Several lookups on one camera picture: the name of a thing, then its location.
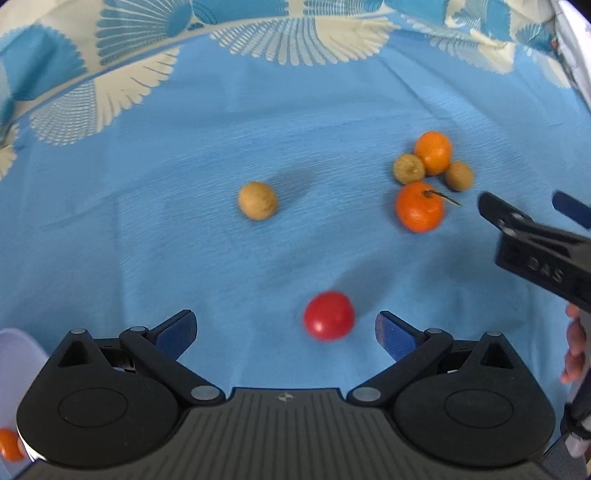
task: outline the blue gripper pad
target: blue gripper pad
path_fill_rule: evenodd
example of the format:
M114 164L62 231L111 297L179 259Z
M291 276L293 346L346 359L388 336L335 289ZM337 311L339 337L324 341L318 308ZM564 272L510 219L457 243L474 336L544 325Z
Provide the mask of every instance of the blue gripper pad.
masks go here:
M183 310L158 325L148 339L173 360L177 360L197 338L197 318L190 310Z
M584 203L564 192L556 192L552 197L552 205L555 210L577 222L583 228L591 229L591 208Z
M380 312L375 319L376 340L397 362L419 346L417 336L422 335L422 332L410 325L402 328L399 323L404 322L389 312Z

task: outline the blue tablecloth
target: blue tablecloth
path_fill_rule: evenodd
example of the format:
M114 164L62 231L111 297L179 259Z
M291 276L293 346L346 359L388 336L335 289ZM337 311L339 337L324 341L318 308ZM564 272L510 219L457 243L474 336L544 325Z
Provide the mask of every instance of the blue tablecloth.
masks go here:
M503 331L561 409L565 302L494 265L476 208L489 190L577 231L551 195L591 203L591 117L549 4L19 1L0 13L0 327L51 351L73 327L192 309L181 361L226 391L347 390L391 363L387 309L461 339ZM391 164L432 129L476 184L414 235ZM266 222L236 206L252 180L278 194ZM320 343L301 316L333 288L357 324Z

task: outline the human hand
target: human hand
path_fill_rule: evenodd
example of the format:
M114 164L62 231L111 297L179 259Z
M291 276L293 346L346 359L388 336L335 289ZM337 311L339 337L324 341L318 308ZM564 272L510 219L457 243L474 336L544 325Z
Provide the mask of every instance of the human hand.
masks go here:
M572 318L573 321L566 329L569 351L564 356L564 371L560 376L560 381L562 383L571 383L583 373L587 337L579 319L579 309L571 304L566 307L566 315Z

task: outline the tomato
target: tomato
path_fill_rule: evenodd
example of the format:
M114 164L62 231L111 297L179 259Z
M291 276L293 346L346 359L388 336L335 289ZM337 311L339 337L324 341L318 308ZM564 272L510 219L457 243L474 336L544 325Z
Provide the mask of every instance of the tomato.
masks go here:
M336 291L324 292L306 307L304 325L317 340L336 340L353 329L355 310L346 295Z

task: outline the orange fruit in bowl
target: orange fruit in bowl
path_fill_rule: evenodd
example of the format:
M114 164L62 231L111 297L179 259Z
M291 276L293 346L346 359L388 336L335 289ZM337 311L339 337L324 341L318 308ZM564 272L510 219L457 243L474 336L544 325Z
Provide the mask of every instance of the orange fruit in bowl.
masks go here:
M426 132L414 146L414 154L423 161L427 175L443 173L452 161L453 147L441 132Z
M396 198L396 214L411 232L435 230L445 215L443 199L434 194L433 187L422 181L405 185Z
M8 462L20 462L25 458L18 446L18 434L0 429L0 455Z

